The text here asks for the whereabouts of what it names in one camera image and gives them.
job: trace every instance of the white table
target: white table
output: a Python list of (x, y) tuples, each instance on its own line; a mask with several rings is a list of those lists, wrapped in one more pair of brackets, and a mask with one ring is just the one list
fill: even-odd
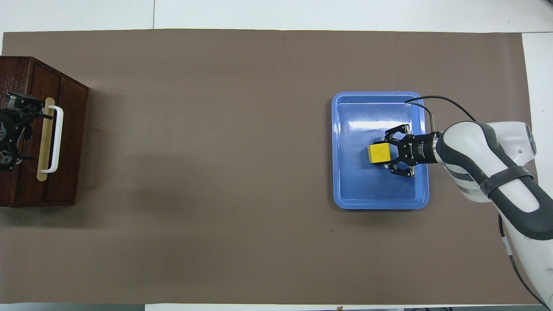
[[(546, 0), (0, 0), (3, 32), (160, 28), (523, 33), (540, 185), (553, 195), (553, 4)], [(314, 310), (337, 305), (148, 305), (146, 310)], [(350, 305), (345, 309), (392, 306)]]

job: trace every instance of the black cable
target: black cable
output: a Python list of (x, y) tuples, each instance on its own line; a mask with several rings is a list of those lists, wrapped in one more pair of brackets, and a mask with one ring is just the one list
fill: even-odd
[(456, 102), (454, 102), (454, 101), (452, 101), (449, 98), (444, 97), (444, 96), (439, 96), (439, 95), (420, 96), (420, 97), (415, 97), (413, 99), (409, 99), (409, 100), (405, 101), (405, 103), (409, 103), (409, 102), (417, 101), (417, 100), (423, 100), (423, 99), (441, 99), (441, 100), (448, 101), (448, 102), (454, 104), (455, 106), (457, 106), (457, 108), (461, 109), (465, 113), (465, 115), (467, 115), (471, 120), (476, 122), (476, 119), (470, 113), (468, 113), (468, 111), (465, 108), (463, 108), (458, 103), (456, 103)]
[[(499, 221), (499, 234), (501, 235), (502, 239), (506, 239), (505, 232), (503, 231), (503, 219), (501, 218), (501, 214), (498, 214), (498, 221)], [(534, 297), (536, 300), (541, 303), (547, 310), (549, 310), (549, 307), (528, 287), (526, 282), (524, 282), (524, 279), (522, 279), (522, 276), (520, 275), (520, 272), (518, 271), (517, 264), (515, 263), (515, 259), (513, 258), (513, 255), (507, 253), (509, 256), (509, 259), (511, 260), (511, 265), (513, 265), (513, 269), (515, 270), (515, 273), (517, 274), (517, 277), (519, 278), (522, 285), (524, 285), (524, 288)]]
[(405, 103), (408, 103), (410, 105), (419, 106), (422, 109), (426, 110), (426, 112), (428, 112), (428, 117), (430, 118), (430, 132), (434, 132), (434, 115), (432, 114), (432, 112), (430, 112), (430, 110), (428, 108), (426, 108), (425, 106), (423, 106), (419, 103), (409, 102), (409, 101), (406, 101)]

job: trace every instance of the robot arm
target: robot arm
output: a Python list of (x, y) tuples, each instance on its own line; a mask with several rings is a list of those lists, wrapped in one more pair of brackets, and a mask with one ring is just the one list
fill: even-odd
[[(405, 136), (394, 138), (398, 132)], [(395, 159), (390, 157), (392, 145), (398, 150)], [(400, 125), (387, 130), (368, 151), (372, 163), (404, 177), (412, 177), (418, 164), (444, 162), (466, 198), (492, 201), (540, 302), (553, 307), (553, 200), (522, 167), (536, 153), (526, 124), (460, 122), (442, 133), (422, 135)], [(387, 152), (386, 157), (378, 157), (380, 151)], [(512, 259), (507, 239), (503, 241)]]
[[(463, 190), (466, 197), (483, 201), (483, 195), (484, 199), (494, 202), (526, 274), (538, 296), (551, 308), (553, 200), (519, 165), (523, 163), (517, 164), (512, 159), (517, 153), (523, 153), (522, 148), (516, 148), (515, 153), (508, 156), (498, 142), (493, 125), (457, 123), (443, 132), (436, 142), (435, 151), (461, 190), (465, 186), (469, 187), (465, 190), (472, 191)], [(535, 153), (529, 131), (527, 141)], [(528, 158), (519, 157), (518, 162), (527, 162)]]

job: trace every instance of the drawer front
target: drawer front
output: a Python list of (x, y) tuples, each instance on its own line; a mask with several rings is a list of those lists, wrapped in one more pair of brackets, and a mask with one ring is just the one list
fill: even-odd
[[(57, 102), (60, 80), (60, 76), (49, 72), (39, 65), (35, 65), (30, 94), (42, 100), (52, 97)], [(40, 182), (36, 179), (40, 138), (42, 135), (42, 120), (42, 118), (37, 118), (31, 123), (33, 136), (31, 139), (23, 142), (22, 152), (34, 158), (32, 160), (23, 160), (20, 164), (16, 194), (17, 204), (40, 205), (46, 200), (47, 182)]]
[(56, 104), (64, 110), (58, 170), (48, 176), (46, 200), (75, 201), (88, 89), (61, 78)]

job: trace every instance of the brown table surface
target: brown table surface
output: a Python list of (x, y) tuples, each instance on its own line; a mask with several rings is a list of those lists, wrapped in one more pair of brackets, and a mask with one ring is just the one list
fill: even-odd
[[(420, 211), (332, 199), (334, 94), (530, 122), (520, 34), (5, 33), (3, 54), (91, 91), (77, 205), (0, 210), (2, 303), (535, 303), (494, 206), (440, 165)], [(465, 119), (426, 103), (439, 129)]]

